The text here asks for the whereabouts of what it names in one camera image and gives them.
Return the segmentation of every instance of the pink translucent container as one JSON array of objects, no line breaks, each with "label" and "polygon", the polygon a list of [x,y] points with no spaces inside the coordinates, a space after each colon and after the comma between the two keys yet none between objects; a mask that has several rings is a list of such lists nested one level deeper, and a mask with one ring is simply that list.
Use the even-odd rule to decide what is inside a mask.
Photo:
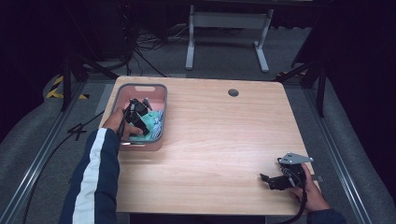
[{"label": "pink translucent container", "polygon": [[120,86],[111,113],[113,113],[118,107],[126,108],[129,101],[134,98],[140,102],[143,99],[148,98],[152,110],[163,110],[163,126],[161,134],[157,138],[151,140],[139,140],[138,142],[121,140],[120,150],[156,151],[161,148],[163,145],[163,128],[165,126],[164,122],[166,116],[166,96],[167,89],[162,84],[128,83]]}]

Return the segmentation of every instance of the yellow and black hazard tape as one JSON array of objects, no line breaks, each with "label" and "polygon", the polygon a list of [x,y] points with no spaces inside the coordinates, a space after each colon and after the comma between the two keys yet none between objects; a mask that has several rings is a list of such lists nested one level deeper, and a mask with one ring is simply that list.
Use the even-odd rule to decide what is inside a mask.
[{"label": "yellow and black hazard tape", "polygon": [[[52,87],[49,90],[49,93],[47,94],[47,98],[64,98],[64,95],[62,93],[57,93],[56,90],[58,89],[59,85],[61,85],[62,81],[64,80],[64,76],[59,75],[58,78],[56,78],[55,82],[53,83]],[[81,100],[88,100],[90,99],[89,94],[81,94],[78,99]]]}]

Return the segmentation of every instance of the light wood tabletop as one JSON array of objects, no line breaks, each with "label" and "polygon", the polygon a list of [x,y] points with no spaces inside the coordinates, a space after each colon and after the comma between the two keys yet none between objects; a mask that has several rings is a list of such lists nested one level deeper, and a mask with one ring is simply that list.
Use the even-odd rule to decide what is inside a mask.
[{"label": "light wood tabletop", "polygon": [[[125,83],[163,84],[167,108],[158,151],[120,151],[119,212],[295,215],[276,159],[307,156],[283,86],[275,82],[119,77],[101,126]],[[239,95],[232,97],[229,89]]]}]

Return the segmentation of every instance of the navy blue jacket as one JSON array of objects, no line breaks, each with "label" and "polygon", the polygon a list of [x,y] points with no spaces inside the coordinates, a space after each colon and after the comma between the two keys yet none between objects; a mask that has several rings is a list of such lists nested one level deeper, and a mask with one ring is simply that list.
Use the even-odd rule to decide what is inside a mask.
[{"label": "navy blue jacket", "polygon": [[[59,223],[117,223],[120,140],[101,128],[87,140],[84,155],[73,173]],[[308,213],[308,224],[343,224],[333,209]]]}]

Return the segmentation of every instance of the person's left hand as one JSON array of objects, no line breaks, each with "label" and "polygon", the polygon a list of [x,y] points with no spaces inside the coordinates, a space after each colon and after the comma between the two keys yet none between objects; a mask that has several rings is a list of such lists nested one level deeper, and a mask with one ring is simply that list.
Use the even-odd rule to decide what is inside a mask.
[{"label": "person's left hand", "polygon": [[[120,127],[121,121],[123,119],[122,109],[119,107],[117,108],[116,112],[114,112],[103,124],[103,128],[108,128],[117,133],[117,130]],[[139,128],[131,126],[128,123],[125,123],[125,129],[123,135],[129,136],[130,133],[134,134],[143,134],[143,131]]]}]

